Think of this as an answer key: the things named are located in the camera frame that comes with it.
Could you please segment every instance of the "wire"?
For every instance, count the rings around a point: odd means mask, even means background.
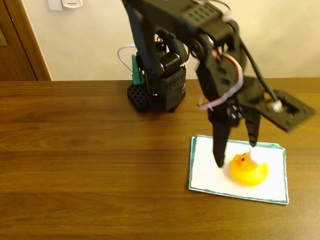
[[[183,67],[190,61],[190,56],[191,56],[191,52],[190,52],[190,49],[188,48],[188,57],[183,63],[181,63],[180,67]]]
[[[255,75],[256,77],[258,78],[258,80],[260,81],[261,85],[264,87],[264,89],[266,90],[266,92],[271,96],[271,98],[277,102],[279,99],[277,97],[277,95],[275,94],[275,92],[268,86],[268,84],[266,83],[262,73],[260,72],[259,70],[259,67],[258,65],[256,64],[255,60],[253,59],[253,57],[251,56],[248,48],[246,47],[245,43],[243,42],[243,40],[241,39],[241,37],[239,36],[240,38],[240,43],[243,47],[243,50],[245,52],[245,54],[247,55],[251,65],[252,65],[252,68],[255,72]]]
[[[226,6],[226,7],[229,9],[229,11],[231,12],[231,8],[230,8],[229,5],[226,4],[225,2],[220,1],[220,0],[210,0],[210,1],[216,2],[216,3],[219,3],[219,4],[222,4],[222,5]]]
[[[135,48],[136,48],[136,45],[130,44],[130,45],[127,45],[127,46],[120,47],[120,48],[118,49],[118,51],[116,52],[116,55],[118,56],[120,62],[121,62],[131,73],[133,73],[132,69],[131,69],[131,68],[121,59],[121,57],[120,57],[120,52],[121,52],[121,50],[127,49],[127,48],[133,48],[133,49],[135,49]]]
[[[214,50],[212,52],[213,56],[217,56],[218,53],[216,52],[216,50]],[[228,98],[232,97],[244,84],[244,72],[242,67],[240,66],[240,64],[237,62],[237,60],[235,60],[231,55],[223,53],[223,55],[229,59],[234,66],[237,69],[237,77],[238,77],[238,81],[237,83],[229,89],[228,92],[226,92],[225,94],[223,94],[222,97],[213,100],[207,104],[203,104],[203,97],[200,98],[199,102],[198,102],[198,106],[201,110],[206,110],[206,109],[210,109],[211,111],[213,111],[213,108],[223,104],[225,101],[227,101]]]

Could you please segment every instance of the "door frame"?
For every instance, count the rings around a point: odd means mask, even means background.
[[[51,81],[47,65],[21,0],[3,0],[3,2],[12,19],[12,23],[19,36],[25,54],[29,59],[36,79],[38,81]]]

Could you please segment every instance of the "black robotic arm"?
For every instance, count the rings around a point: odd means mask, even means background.
[[[179,69],[180,64],[188,58],[184,44],[192,56],[199,60],[196,73],[203,95],[208,100],[208,104],[201,106],[208,108],[214,136],[213,155],[218,167],[224,165],[231,128],[237,127],[242,118],[245,119],[249,142],[254,147],[258,141],[261,115],[277,127],[289,131],[314,113],[310,107],[289,94],[268,87],[241,40],[238,24],[233,20],[224,20],[222,11],[209,1],[122,2],[144,72],[155,78],[173,74],[173,62],[178,59]],[[166,58],[172,60],[168,65],[163,64],[157,53],[156,34],[170,50],[171,55]],[[247,57],[258,79],[242,75],[240,69],[245,69]],[[272,99],[267,100],[266,91]],[[217,99],[224,100],[212,108],[210,104]]]

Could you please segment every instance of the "wall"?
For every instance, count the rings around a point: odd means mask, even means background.
[[[226,2],[265,77],[320,77],[319,0]],[[50,11],[47,0],[22,3],[54,81],[131,78],[116,56],[133,43],[121,0],[83,0],[83,7],[61,12]],[[130,65],[134,53],[121,56]],[[195,59],[188,64],[189,79],[196,78],[196,65]],[[246,72],[253,74],[250,67]]]

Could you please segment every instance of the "wooden door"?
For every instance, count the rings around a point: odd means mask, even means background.
[[[0,46],[0,81],[37,81],[3,0],[0,0],[0,28],[7,43]]]

